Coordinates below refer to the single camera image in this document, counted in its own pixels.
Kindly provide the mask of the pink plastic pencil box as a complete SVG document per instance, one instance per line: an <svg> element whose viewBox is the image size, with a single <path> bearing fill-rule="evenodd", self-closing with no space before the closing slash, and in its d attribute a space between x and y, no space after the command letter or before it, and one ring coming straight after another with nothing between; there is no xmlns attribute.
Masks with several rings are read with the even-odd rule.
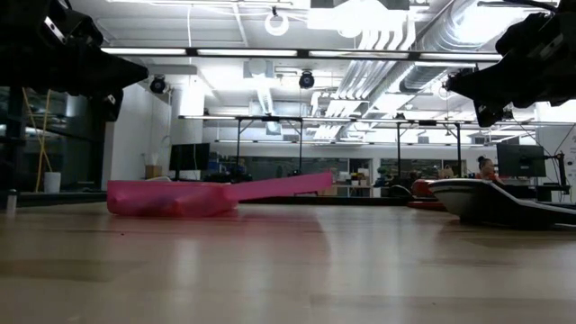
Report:
<svg viewBox="0 0 576 324"><path fill-rule="evenodd" d="M108 212L138 218L204 218L229 212L238 202L225 184L168 181L109 181Z"/></svg>

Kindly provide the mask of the red stapler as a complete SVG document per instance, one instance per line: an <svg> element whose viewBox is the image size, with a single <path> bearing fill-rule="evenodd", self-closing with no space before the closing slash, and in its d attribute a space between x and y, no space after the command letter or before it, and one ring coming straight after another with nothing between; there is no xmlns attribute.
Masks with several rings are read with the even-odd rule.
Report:
<svg viewBox="0 0 576 324"><path fill-rule="evenodd" d="M429 185L432 183L433 180L416 180L410 188L412 199L407 203L407 206L420 210L446 212L446 207L434 196L430 190Z"/></svg>

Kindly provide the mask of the black background rig frame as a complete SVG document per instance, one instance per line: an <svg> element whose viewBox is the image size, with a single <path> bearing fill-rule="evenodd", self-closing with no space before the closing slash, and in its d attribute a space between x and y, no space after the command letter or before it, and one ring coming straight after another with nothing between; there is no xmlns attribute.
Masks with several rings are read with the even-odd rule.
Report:
<svg viewBox="0 0 576 324"><path fill-rule="evenodd" d="M400 131L401 125L406 123L410 125L418 125L420 127L434 127L434 126L447 126L447 125L454 125L456 128L456 147L457 147L457 174L459 176L463 175L462 171L462 142L461 142L461 129L463 124L468 124L468 121L440 121L440 120L412 120L412 119L363 119L363 118L336 118L336 117L295 117L295 116L276 116L276 115L202 115L202 116L194 116L194 115L179 115L178 119L181 120L202 120L202 121L210 121L210 120L234 120L238 122L238 125L244 120L247 121L260 121L260 122L298 122L301 127L299 131L302 130L303 124L305 122L328 122L328 123L375 123L375 124L395 124L396 130Z"/></svg>

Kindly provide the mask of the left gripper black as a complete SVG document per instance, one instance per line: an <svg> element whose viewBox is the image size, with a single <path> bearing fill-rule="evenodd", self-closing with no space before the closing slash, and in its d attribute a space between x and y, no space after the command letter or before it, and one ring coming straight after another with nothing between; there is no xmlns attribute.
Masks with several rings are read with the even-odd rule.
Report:
<svg viewBox="0 0 576 324"><path fill-rule="evenodd" d="M149 70L99 48L104 36L69 0L0 0L0 71L10 83L55 85L71 95L100 96L116 122L123 88Z"/></svg>

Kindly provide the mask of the pink pencil box lid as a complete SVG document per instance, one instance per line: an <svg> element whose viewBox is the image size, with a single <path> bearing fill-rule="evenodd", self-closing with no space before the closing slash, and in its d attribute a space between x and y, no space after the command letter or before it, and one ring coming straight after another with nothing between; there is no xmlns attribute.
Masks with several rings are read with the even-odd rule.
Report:
<svg viewBox="0 0 576 324"><path fill-rule="evenodd" d="M330 188L332 182L332 174L330 172L312 175L297 175L284 178L228 184L224 186L224 194L227 199L239 202L322 191Z"/></svg>

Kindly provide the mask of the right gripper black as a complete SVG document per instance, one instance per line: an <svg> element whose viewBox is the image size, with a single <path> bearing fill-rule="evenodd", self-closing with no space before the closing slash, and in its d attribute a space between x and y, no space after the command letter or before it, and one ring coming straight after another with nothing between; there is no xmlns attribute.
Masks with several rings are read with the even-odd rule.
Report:
<svg viewBox="0 0 576 324"><path fill-rule="evenodd" d="M512 120L507 104L559 106L576 98L576 0L546 9L507 28L495 45L504 57L499 63L446 81L448 91L475 101L480 127Z"/></svg>

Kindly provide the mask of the black computer monitor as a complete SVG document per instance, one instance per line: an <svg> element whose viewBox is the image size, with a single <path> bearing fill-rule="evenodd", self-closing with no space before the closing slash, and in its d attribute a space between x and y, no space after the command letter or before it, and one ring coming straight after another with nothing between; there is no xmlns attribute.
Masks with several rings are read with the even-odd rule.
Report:
<svg viewBox="0 0 576 324"><path fill-rule="evenodd" d="M178 181L183 171L207 170L209 167L209 159L209 143L172 145L169 170L175 172L174 179Z"/></svg>
<svg viewBox="0 0 576 324"><path fill-rule="evenodd" d="M499 174L507 177L546 177L545 151L541 146L497 145Z"/></svg>

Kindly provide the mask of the person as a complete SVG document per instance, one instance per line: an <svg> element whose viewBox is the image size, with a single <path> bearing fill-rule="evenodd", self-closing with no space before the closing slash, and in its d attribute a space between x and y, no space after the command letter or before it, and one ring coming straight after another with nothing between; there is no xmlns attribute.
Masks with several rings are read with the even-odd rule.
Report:
<svg viewBox="0 0 576 324"><path fill-rule="evenodd" d="M480 156L477 158L479 172L475 175L476 179L492 181L495 183L503 184L501 179L495 172L494 163L491 159Z"/></svg>

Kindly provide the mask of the black overhead light bar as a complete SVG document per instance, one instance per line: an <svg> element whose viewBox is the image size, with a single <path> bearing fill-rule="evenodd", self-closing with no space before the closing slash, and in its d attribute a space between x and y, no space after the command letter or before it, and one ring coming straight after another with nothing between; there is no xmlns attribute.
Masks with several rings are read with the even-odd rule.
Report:
<svg viewBox="0 0 576 324"><path fill-rule="evenodd" d="M102 51L123 57L153 58L334 59L454 63L496 63L501 60L500 54L491 52L437 52L414 50L112 47L102 48Z"/></svg>

